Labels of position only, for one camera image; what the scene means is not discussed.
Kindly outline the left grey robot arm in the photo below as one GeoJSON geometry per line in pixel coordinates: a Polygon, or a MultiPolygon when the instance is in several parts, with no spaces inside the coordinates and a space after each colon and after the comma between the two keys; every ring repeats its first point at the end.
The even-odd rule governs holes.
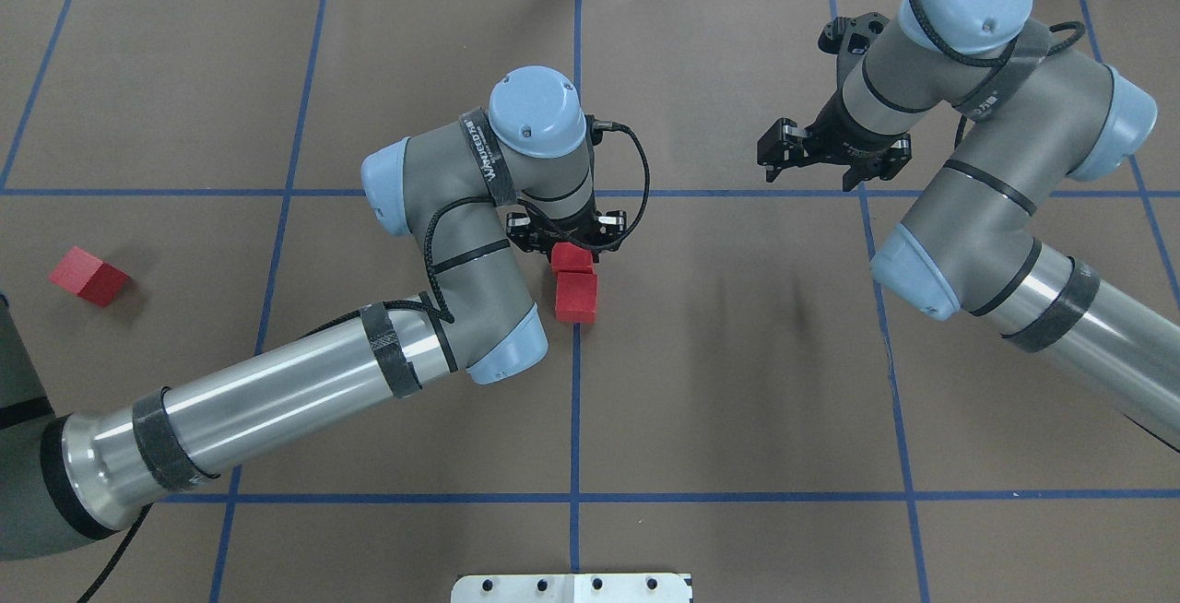
{"type": "Polygon", "coordinates": [[[343,314],[277,349],[104,417],[55,414],[4,312],[4,561],[85,548],[155,502],[455,372],[493,384],[548,355],[513,249],[612,250],[623,214],[595,205],[595,145],[623,124],[581,109],[548,66],[514,68],[489,106],[362,162],[372,214],[417,240],[430,290],[343,314]]]}

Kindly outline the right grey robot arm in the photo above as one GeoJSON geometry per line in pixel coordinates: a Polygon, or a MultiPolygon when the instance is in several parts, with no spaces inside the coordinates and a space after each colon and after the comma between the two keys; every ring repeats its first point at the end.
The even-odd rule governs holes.
{"type": "Polygon", "coordinates": [[[1176,325],[1057,253],[1028,222],[1062,181],[1094,182],[1138,152],[1156,103],[1045,26],[1032,0],[902,0],[898,14],[835,18],[818,47],[837,87],[813,124],[758,142],[768,182],[814,163],[843,190],[897,177],[910,131],[948,104],[970,125],[872,255],[871,274],[927,317],[985,317],[1008,343],[1088,376],[1092,389],[1176,448],[1176,325]]]}

